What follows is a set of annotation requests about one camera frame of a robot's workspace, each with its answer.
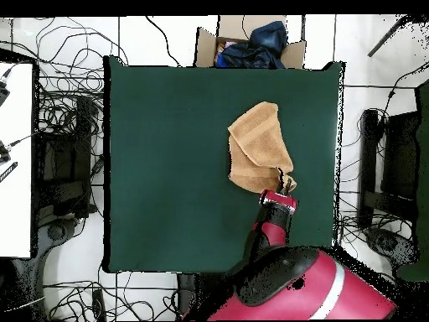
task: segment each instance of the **blue fabric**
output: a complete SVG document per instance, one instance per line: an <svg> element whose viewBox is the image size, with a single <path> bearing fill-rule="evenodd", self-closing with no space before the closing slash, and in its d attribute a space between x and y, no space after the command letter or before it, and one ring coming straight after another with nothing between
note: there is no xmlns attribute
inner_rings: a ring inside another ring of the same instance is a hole
<svg viewBox="0 0 429 322"><path fill-rule="evenodd" d="M218 68L227 68L228 65L226 64L225 60L224 60L224 56L219 53L218 54L218 59L216 61L216 67Z"/></svg>
<svg viewBox="0 0 429 322"><path fill-rule="evenodd" d="M254 29L248 42L229 46L222 52L221 60L230 68L283 69L280 55L286 45L285 25L275 21Z"/></svg>

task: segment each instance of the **white stripe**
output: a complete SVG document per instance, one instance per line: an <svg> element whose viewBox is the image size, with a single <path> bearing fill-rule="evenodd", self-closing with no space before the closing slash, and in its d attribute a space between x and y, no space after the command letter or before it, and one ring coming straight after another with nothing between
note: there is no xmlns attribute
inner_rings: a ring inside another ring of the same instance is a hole
<svg viewBox="0 0 429 322"><path fill-rule="evenodd" d="M339 300L339 295L343 291L344 277L345 271L343 266L335 262L335 279L333 280L331 289L329 290L329 293L320 308L314 313L312 317L310 317L310 319L325 319L326 316L328 316Z"/></svg>

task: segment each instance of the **folded towel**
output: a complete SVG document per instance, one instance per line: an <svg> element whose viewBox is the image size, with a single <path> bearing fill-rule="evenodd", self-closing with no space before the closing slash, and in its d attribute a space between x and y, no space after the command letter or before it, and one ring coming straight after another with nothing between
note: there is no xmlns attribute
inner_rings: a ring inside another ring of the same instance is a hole
<svg viewBox="0 0 429 322"><path fill-rule="evenodd" d="M265 189L282 190L293 170L292 160L282 139L277 117L278 106L261 102L228 127L230 132L230 180L243 189L261 193ZM291 179L290 190L297 183Z"/></svg>

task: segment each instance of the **green mat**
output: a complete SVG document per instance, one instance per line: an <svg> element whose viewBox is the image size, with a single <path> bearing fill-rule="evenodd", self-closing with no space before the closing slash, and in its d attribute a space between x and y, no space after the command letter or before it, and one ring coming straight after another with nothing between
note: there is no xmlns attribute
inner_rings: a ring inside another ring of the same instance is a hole
<svg viewBox="0 0 429 322"><path fill-rule="evenodd" d="M261 101L279 106L294 164L299 205L290 246L331 246L342 70L341 63L320 71L221 70L105 60L110 272L224 272L241 260L259 196L228 179L227 127Z"/></svg>
<svg viewBox="0 0 429 322"><path fill-rule="evenodd" d="M397 276L410 282L429 281L429 82L416 88L417 111L421 114L421 124L416 132L420 162L418 166L416 204L417 243L420 253L415 264L404 265L397 271Z"/></svg>

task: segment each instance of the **cardboard box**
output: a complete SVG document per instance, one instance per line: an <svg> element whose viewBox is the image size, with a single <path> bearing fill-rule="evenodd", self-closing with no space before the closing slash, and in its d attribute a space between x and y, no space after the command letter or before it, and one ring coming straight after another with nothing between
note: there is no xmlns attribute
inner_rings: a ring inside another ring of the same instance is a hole
<svg viewBox="0 0 429 322"><path fill-rule="evenodd" d="M218 44L246 42L254 29L258 29L274 21L286 22L285 15L220 15L218 30L214 36L205 29L198 28L195 47L194 66L209 68L215 66L215 55ZM280 60L286 68L302 69L305 55L305 41L288 44L282 52Z"/></svg>

